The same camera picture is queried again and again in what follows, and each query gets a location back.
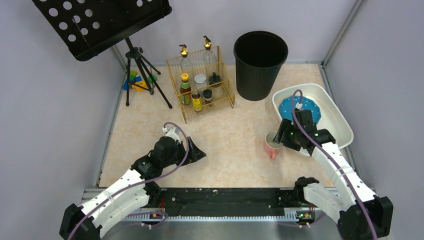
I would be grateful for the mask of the pink mug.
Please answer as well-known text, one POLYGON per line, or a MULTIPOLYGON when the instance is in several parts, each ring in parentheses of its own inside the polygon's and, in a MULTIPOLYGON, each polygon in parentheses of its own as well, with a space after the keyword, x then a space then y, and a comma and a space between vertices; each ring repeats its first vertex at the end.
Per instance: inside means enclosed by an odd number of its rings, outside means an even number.
POLYGON ((276 131, 268 132, 263 142, 263 150, 268 154, 271 160, 275 160, 277 153, 283 148, 282 143, 275 143, 273 141, 276 134, 276 131))

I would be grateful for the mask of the blue dotted plate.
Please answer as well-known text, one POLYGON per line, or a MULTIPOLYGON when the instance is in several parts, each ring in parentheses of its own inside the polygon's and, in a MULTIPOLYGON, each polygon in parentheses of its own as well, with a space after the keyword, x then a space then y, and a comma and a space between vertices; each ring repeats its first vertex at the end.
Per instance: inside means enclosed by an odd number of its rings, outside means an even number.
MULTIPOLYGON (((283 99, 281 104, 278 107, 278 111, 279 111, 280 116, 282 118, 288 119, 290 121, 293 120, 292 106, 291 106, 292 98, 293 97, 291 96, 291 97, 287 97, 287 98, 283 99)), ((322 112, 321 112, 319 105, 317 103, 315 103, 312 99, 307 98, 307 97, 302 98, 301 104, 302 104, 303 110, 310 110, 311 111, 313 122, 315 124, 318 124, 319 121, 322 118, 322 112)))

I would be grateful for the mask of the small yellow spice bottle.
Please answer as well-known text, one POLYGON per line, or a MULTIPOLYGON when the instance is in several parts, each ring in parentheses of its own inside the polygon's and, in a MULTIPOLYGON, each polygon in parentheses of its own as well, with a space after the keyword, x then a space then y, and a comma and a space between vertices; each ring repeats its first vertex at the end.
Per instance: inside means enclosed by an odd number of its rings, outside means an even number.
POLYGON ((192 98, 193 110, 197 113, 201 112, 203 107, 202 107, 201 96, 198 89, 194 89, 191 92, 191 98, 192 98))

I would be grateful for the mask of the black cap spice bottle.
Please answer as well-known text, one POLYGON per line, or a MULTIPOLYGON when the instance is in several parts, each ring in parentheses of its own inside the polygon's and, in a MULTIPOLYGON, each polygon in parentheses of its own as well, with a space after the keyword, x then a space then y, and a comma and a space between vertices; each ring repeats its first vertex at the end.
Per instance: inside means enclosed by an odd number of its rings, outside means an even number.
POLYGON ((204 103, 206 106, 208 107, 212 107, 213 106, 213 92, 211 89, 205 89, 203 91, 203 96, 204 96, 204 103))

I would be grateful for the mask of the yellow cap sauce bottle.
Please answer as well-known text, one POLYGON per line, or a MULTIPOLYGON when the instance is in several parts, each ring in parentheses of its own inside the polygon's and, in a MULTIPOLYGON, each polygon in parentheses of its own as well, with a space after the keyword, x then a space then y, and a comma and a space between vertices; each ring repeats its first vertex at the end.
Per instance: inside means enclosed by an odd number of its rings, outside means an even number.
POLYGON ((183 105, 189 105, 191 103, 191 85, 189 74, 187 72, 181 74, 179 92, 180 102, 183 105))

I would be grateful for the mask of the silver lid shaker jar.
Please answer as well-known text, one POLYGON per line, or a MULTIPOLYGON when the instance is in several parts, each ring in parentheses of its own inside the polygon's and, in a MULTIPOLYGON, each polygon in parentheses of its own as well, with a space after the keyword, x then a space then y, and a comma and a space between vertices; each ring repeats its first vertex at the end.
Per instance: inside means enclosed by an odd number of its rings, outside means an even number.
POLYGON ((207 83, 207 76, 203 73, 196 74, 194 76, 194 82, 196 85, 196 88, 200 94, 200 96, 204 97, 204 90, 207 89, 208 83, 207 83))

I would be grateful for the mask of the black lid grinder jar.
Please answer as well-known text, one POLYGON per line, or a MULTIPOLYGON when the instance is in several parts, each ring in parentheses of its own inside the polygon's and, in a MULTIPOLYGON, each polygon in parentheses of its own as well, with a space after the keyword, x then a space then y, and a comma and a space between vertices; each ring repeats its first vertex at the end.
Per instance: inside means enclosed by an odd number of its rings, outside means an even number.
POLYGON ((208 79, 209 88, 212 91, 214 99, 220 99, 223 95, 222 78, 216 72, 213 72, 208 79))

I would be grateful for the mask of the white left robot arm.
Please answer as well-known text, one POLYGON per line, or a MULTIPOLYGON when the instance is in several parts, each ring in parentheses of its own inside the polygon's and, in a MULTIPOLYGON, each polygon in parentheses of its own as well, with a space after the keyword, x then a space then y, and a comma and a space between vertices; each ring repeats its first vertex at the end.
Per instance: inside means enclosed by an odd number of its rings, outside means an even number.
POLYGON ((99 240, 133 211, 155 202, 161 193, 156 183, 164 168, 195 163, 207 155, 191 137, 183 142, 161 137, 148 154, 137 159, 124 175, 97 196, 64 211, 59 235, 64 240, 99 240))

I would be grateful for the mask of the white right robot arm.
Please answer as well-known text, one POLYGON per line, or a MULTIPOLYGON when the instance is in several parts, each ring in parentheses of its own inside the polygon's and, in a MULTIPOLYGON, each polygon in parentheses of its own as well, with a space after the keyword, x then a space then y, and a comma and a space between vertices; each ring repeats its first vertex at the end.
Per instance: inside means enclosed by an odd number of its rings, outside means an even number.
POLYGON ((392 201, 368 187, 340 152, 327 129, 318 129, 308 109, 291 110, 283 118, 275 140, 295 151, 306 150, 329 176, 337 193, 313 177, 300 177, 294 191, 301 202, 321 209, 337 225, 344 240, 377 240, 390 234, 392 201))

